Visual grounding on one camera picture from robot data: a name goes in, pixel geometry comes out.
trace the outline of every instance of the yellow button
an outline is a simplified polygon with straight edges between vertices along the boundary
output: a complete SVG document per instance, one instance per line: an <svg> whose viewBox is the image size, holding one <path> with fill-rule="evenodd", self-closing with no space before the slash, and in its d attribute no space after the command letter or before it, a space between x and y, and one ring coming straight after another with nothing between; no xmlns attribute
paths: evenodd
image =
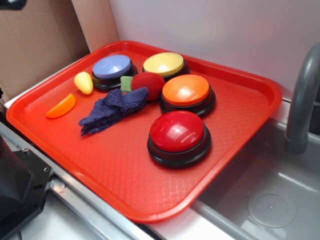
<svg viewBox="0 0 320 240"><path fill-rule="evenodd" d="M184 58L174 52L162 52L149 57L143 63L145 72L156 73L162 77L176 74L184 67Z"/></svg>

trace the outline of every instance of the sink basin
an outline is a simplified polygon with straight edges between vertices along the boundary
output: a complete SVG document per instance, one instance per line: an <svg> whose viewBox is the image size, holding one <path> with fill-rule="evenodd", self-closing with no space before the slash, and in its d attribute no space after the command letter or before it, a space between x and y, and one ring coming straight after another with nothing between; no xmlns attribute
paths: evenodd
<svg viewBox="0 0 320 240"><path fill-rule="evenodd" d="M270 119L192 208L235 239L320 238L320 138L284 150L286 125Z"/></svg>

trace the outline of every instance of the black machine part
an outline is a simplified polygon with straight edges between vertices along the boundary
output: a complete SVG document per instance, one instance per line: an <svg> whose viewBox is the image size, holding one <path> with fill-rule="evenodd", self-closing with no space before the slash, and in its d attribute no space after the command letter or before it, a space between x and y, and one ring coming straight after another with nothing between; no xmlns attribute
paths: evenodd
<svg viewBox="0 0 320 240"><path fill-rule="evenodd" d="M0 0L0 10L21 10L27 0Z"/></svg>
<svg viewBox="0 0 320 240"><path fill-rule="evenodd" d="M0 240L44 209L52 168L28 149L11 151L0 137Z"/></svg>

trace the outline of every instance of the red felt ball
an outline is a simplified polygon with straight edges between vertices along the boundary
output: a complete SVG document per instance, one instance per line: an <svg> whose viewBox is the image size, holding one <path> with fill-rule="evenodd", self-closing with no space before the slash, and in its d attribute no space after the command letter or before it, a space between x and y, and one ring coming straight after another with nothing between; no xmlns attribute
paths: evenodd
<svg viewBox="0 0 320 240"><path fill-rule="evenodd" d="M154 72L142 72L135 75L131 82L131 89L136 90L142 87L148 89L148 101L157 100L161 96L165 80L162 76Z"/></svg>

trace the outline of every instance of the tray rim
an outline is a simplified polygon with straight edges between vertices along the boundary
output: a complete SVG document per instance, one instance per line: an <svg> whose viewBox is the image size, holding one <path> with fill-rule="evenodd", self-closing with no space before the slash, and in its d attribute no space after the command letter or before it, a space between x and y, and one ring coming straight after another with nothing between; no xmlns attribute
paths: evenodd
<svg viewBox="0 0 320 240"><path fill-rule="evenodd" d="M140 48L140 49L148 48L150 56L159 52L171 52L162 48L150 46L150 45L136 42L136 41L117 41L117 42L107 44L95 50L94 52L88 54L82 59L74 62L73 64L66 67L65 69L57 72L56 74L48 78L46 81L40 83L39 85L35 86L30 91L26 92L25 94L20 96L18 99L16 99L7 110L6 118L8 122L12 124L15 128L17 128L23 135L25 135L32 142L36 141L35 144L44 152L46 152L47 144L43 144L43 142L41 141L38 142L37 136L19 121L20 111L23 111L23 109L29 103L32 103L38 97L42 96L43 94L51 90L53 86L58 86L60 83L63 83L65 80L72 77L74 75L72 73L72 70L75 67L86 65L86 63L92 58L92 56L97 55L99 52L104 51L106 48L115 52L117 50L130 51L132 47ZM247 88L249 87L250 89L254 89L263 93L268 98L269 106L267 110L262 115L260 115L260 117L246 130L246 132L240 138L238 138L238 140L233 144L232 150L229 150L228 152L226 152L222 156L222 158L220 158L218 162L214 164L211 167L211 169L208 170L208 173L197 183L197 185L188 194L186 194L185 197L174 207L169 208L162 212L157 212L157 213L142 213L142 212L137 212L134 209L133 211L128 211L130 206L128 207L122 203L115 206L114 204L107 202L111 206L113 206L115 209L117 209L120 213L122 213L124 216L126 216L127 218L137 223L157 223L165 219L172 218L177 214L179 214L180 212L182 212L183 210L185 210L187 207L189 207L190 204L192 204L192 202L219 174L219 172L229 163L229 161L231 161L231 159L237 154L237 152L250 140L250 138L260 129L260 127L262 127L262 125L269 119L269 117L280 106L282 102L282 91L280 87L278 86L277 83L275 83L274 81L266 77L258 76L242 70L238 70L231 67L208 62L205 60L197 59L184 54L181 54L181 55L184 57L190 69L192 69L195 65L201 65L204 69L206 69L206 71L212 71L214 69L215 72L217 73L223 73L224 75L228 74L233 77L237 76L237 78L252 79L256 81L257 85L255 86L252 86L252 85L248 86L248 83L246 81L240 81L241 84L238 84L238 83L237 84L243 87L247 87ZM59 77L61 75L66 75L66 77L64 78L65 80L63 80L62 77L59 80ZM89 182L93 181L92 179L90 179L90 177L85 177L85 178L82 178L80 181L82 183L83 181L89 181ZM117 199L115 196L112 196L112 195L113 195L112 192L110 192L110 197L113 199Z"/></svg>

